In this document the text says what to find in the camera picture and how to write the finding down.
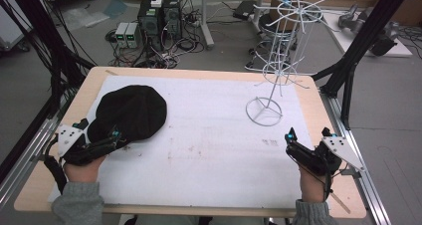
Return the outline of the black computer tower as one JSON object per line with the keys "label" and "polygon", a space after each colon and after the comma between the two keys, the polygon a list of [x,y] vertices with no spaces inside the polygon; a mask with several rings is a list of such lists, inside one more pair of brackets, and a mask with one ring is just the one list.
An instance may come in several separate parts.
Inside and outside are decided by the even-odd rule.
{"label": "black computer tower", "polygon": [[151,0],[142,0],[137,14],[142,43],[161,52],[161,32],[163,28],[162,10],[152,7]]}
{"label": "black computer tower", "polygon": [[180,0],[163,0],[163,17],[167,34],[173,39],[182,37]]}

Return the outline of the black flat device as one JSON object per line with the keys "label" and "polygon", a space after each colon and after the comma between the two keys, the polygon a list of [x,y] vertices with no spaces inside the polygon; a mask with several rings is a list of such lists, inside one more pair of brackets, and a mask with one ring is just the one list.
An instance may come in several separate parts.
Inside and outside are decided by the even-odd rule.
{"label": "black flat device", "polygon": [[256,9],[255,0],[242,1],[233,12],[233,17],[241,20],[248,20]]}

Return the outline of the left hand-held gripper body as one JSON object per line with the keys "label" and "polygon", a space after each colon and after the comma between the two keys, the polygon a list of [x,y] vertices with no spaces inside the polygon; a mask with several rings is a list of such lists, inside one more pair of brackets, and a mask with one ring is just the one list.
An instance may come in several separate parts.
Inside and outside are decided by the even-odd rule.
{"label": "left hand-held gripper body", "polygon": [[106,152],[97,145],[86,143],[86,136],[82,129],[60,124],[58,156],[66,163],[83,166],[106,156]]}

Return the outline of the person's left hand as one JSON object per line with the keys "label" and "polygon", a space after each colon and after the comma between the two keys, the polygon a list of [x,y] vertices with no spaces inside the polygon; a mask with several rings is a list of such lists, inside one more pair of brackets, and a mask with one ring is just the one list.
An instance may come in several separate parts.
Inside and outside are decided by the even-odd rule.
{"label": "person's left hand", "polygon": [[106,158],[95,159],[89,164],[78,166],[66,163],[64,171],[71,182],[94,183],[98,179],[99,169]]}

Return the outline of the white platform board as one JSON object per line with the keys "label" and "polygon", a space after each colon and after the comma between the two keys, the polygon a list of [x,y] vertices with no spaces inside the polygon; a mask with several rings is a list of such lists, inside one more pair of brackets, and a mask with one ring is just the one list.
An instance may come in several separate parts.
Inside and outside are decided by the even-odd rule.
{"label": "white platform board", "polygon": [[[329,26],[329,31],[334,37],[337,45],[340,50],[345,53],[352,41],[355,38],[355,35],[347,28],[340,29],[337,25],[339,16],[331,13],[323,13],[323,18]],[[412,56],[412,53],[407,49],[407,47],[402,44],[398,39],[395,40],[396,45],[393,46],[386,54],[385,57],[392,58],[407,58]]]}

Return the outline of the black hat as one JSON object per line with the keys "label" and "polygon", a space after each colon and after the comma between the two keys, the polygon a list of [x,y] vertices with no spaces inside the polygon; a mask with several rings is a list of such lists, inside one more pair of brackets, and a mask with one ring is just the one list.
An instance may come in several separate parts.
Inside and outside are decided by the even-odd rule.
{"label": "black hat", "polygon": [[104,95],[88,127],[90,142],[119,132],[118,147],[151,138],[164,125],[166,100],[152,87],[131,85]]}

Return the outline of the cardboard box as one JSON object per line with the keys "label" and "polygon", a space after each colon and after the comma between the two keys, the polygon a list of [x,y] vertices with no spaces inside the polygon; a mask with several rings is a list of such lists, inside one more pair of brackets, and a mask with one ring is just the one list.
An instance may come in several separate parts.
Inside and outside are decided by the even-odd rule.
{"label": "cardboard box", "polygon": [[270,16],[275,22],[286,20],[289,28],[293,31],[294,26],[299,21],[299,15],[296,13],[298,0],[291,0],[291,6],[285,8],[282,0],[271,0]]}

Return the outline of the white table mat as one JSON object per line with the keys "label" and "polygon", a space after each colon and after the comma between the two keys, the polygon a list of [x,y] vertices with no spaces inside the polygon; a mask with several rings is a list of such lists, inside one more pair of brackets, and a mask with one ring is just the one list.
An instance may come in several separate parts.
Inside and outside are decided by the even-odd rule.
{"label": "white table mat", "polygon": [[101,96],[148,85],[167,102],[167,120],[151,139],[110,154],[99,181],[108,204],[282,208],[300,197],[297,165],[285,135],[311,142],[292,85],[109,76]]}

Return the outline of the aluminium rail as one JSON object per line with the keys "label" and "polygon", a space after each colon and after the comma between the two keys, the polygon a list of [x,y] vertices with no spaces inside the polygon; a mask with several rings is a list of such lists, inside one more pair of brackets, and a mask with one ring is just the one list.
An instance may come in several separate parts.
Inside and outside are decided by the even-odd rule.
{"label": "aluminium rail", "polygon": [[369,170],[362,157],[358,144],[350,129],[347,129],[340,119],[341,105],[337,99],[330,99],[325,95],[320,96],[328,117],[335,129],[335,132],[343,136],[350,147],[351,158],[360,163],[360,167],[355,166],[355,162],[348,167],[348,171],[353,177],[357,190],[359,191],[364,207],[369,212],[375,225],[391,225],[391,221],[372,181]]}
{"label": "aluminium rail", "polygon": [[0,211],[27,180],[60,121],[57,116],[35,118],[0,164]]}

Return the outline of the person's right hand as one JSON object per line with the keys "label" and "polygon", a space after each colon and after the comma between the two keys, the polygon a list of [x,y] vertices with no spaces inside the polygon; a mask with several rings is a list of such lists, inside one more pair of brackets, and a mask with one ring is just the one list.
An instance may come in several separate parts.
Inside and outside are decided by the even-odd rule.
{"label": "person's right hand", "polygon": [[325,202],[325,177],[310,173],[305,167],[299,166],[300,188],[302,200],[308,203]]}

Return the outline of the grey desk leg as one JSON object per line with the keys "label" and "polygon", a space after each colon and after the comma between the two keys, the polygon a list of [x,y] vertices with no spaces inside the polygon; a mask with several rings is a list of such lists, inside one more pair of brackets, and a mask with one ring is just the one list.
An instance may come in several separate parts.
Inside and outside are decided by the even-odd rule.
{"label": "grey desk leg", "polygon": [[201,0],[201,31],[205,40],[206,49],[211,50],[214,48],[214,40],[212,38],[210,29],[207,24],[207,0]]}

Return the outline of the black round stool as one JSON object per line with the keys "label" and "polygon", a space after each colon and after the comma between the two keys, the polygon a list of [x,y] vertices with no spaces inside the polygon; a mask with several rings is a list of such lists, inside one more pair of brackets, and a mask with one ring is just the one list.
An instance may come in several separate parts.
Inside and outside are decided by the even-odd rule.
{"label": "black round stool", "polygon": [[259,18],[259,29],[267,36],[287,36],[292,33],[286,20],[275,22],[269,14]]}

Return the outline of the grey equipment case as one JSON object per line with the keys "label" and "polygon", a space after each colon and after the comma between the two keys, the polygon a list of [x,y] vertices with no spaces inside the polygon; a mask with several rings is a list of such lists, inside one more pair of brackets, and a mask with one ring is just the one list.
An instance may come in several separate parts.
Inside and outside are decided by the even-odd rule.
{"label": "grey equipment case", "polygon": [[0,52],[19,49],[30,51],[30,45],[25,41],[25,35],[19,28],[31,30],[31,25],[15,0],[0,0]]}

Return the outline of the black metal frame post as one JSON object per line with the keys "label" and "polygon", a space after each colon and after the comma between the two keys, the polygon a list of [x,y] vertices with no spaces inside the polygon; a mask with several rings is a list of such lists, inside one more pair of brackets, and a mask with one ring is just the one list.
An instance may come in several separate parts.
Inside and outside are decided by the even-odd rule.
{"label": "black metal frame post", "polygon": [[29,146],[30,140],[44,120],[51,118],[54,113],[61,110],[62,95],[67,91],[74,91],[82,85],[86,78],[83,69],[90,70],[95,66],[67,47],[57,31],[53,19],[44,7],[44,0],[15,0],[15,2],[26,16],[26,23],[33,32],[29,32],[19,21],[20,14],[8,0],[0,0],[0,6],[21,30],[45,68],[50,72],[52,95],[0,164],[0,183],[11,174],[18,159]]}
{"label": "black metal frame post", "polygon": [[340,60],[313,75],[314,81],[329,76],[328,81],[320,88],[320,91],[331,99],[335,99],[339,89],[344,87],[340,121],[347,130],[350,130],[349,112],[355,69],[367,50],[375,42],[378,34],[404,1],[378,0],[368,19]]}

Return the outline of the grey bench power supply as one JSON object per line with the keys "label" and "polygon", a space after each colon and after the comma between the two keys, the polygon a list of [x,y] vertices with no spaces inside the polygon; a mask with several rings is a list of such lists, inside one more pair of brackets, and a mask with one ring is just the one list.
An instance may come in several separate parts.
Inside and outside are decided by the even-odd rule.
{"label": "grey bench power supply", "polygon": [[126,31],[125,37],[127,45],[130,48],[137,48],[140,44],[140,31],[137,23],[129,23]]}
{"label": "grey bench power supply", "polygon": [[127,41],[126,41],[126,38],[125,38],[125,32],[126,32],[127,27],[128,27],[128,24],[122,22],[122,23],[120,23],[117,26],[117,28],[116,28],[116,30],[114,32],[114,35],[115,35],[117,44],[121,48],[126,48],[127,47]]}

